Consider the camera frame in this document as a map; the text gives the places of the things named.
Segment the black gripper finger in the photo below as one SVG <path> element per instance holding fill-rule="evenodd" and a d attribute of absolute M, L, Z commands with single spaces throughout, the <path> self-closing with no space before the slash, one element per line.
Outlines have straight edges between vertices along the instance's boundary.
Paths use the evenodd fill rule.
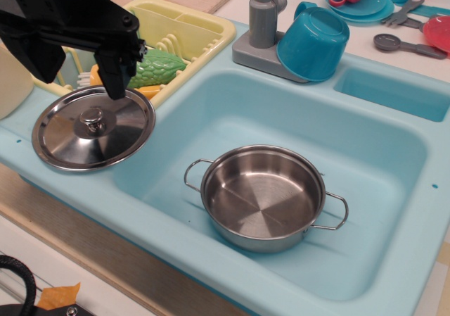
<path fill-rule="evenodd" d="M 61 46 L 49 44 L 38 37 L 9 37 L 1 40 L 12 55 L 38 80 L 52 83 L 66 55 Z"/>
<path fill-rule="evenodd" d="M 98 65 L 98 75 L 112 100 L 125 97 L 131 78 L 136 75 L 141 53 L 136 50 L 115 51 L 98 48 L 94 53 Z"/>

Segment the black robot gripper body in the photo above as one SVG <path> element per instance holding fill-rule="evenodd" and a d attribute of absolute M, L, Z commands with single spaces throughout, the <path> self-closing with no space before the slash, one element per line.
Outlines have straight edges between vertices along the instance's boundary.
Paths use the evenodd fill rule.
<path fill-rule="evenodd" d="M 47 42 L 120 61 L 141 61 L 146 51 L 137 17 L 111 0 L 3 0 L 1 17 Z"/>

